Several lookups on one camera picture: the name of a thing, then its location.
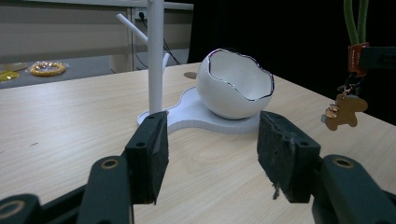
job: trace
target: wooden table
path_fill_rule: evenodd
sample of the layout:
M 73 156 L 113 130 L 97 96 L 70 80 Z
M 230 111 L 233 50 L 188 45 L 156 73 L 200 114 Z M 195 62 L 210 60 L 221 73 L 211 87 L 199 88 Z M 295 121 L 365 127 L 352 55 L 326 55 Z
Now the wooden table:
M 194 86 L 198 63 L 167 67 L 163 107 Z M 381 189 L 396 192 L 396 127 L 364 113 L 330 131 L 320 121 L 333 104 L 275 77 L 264 109 L 284 116 L 321 145 L 320 156 L 360 162 Z M 99 159 L 120 155 L 149 109 L 148 71 L 0 90 L 0 199 L 38 195 L 41 204 L 86 184 Z M 134 205 L 135 223 L 314 223 L 310 203 L 277 200 L 258 163 L 257 132 L 169 134 L 169 165 L 156 205 Z

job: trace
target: white rod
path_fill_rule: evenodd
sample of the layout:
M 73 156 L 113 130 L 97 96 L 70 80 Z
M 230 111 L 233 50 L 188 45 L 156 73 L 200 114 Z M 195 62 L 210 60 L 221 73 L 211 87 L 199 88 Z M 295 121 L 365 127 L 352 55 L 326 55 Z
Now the white rod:
M 165 53 L 165 55 L 163 56 L 163 71 L 165 71 L 165 67 L 168 64 L 169 55 L 169 53 Z
M 133 32 L 135 32 L 137 34 L 137 36 L 140 37 L 140 39 L 145 42 L 145 44 L 148 44 L 148 38 L 145 36 L 145 34 L 143 34 L 133 23 L 131 23 L 130 21 L 128 21 L 128 19 L 126 19 L 122 14 L 118 14 L 116 16 L 122 23 L 124 23 L 130 30 L 132 30 Z
M 149 113 L 163 110 L 163 0 L 148 0 Z

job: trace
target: white eggshell-shaped bowl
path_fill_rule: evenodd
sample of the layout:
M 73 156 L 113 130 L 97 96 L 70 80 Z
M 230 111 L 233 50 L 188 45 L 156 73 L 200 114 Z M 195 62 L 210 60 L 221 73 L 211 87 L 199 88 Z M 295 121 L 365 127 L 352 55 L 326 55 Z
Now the white eggshell-shaped bowl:
M 273 75 L 255 59 L 226 49 L 215 49 L 201 62 L 196 89 L 203 104 L 224 119 L 245 119 L 271 101 Z

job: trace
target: keychain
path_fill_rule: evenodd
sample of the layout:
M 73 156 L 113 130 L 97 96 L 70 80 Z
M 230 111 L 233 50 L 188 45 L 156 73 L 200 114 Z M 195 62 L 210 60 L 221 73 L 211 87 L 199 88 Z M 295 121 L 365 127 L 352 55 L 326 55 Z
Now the keychain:
M 335 104 L 330 105 L 321 121 L 332 130 L 337 130 L 338 125 L 349 124 L 351 127 L 358 125 L 356 112 L 363 112 L 368 104 L 359 97 L 361 84 L 367 70 L 359 68 L 359 58 L 361 50 L 368 48 L 369 43 L 365 42 L 365 26 L 367 17 L 368 0 L 361 0 L 359 5 L 358 30 L 355 27 L 352 10 L 352 0 L 344 0 L 344 15 L 346 18 L 346 28 L 348 30 L 351 45 L 348 47 L 348 73 L 344 85 L 339 87 L 341 93 L 336 96 Z

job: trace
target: orange clip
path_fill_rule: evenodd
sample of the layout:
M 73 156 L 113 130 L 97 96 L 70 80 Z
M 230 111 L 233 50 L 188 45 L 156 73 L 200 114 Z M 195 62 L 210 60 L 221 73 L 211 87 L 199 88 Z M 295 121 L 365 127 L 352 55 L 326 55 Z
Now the orange clip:
M 356 73 L 356 77 L 363 77 L 367 74 L 367 69 L 359 68 L 359 59 L 361 58 L 361 50 L 369 47 L 370 44 L 368 42 L 348 47 L 347 69 L 349 73 Z

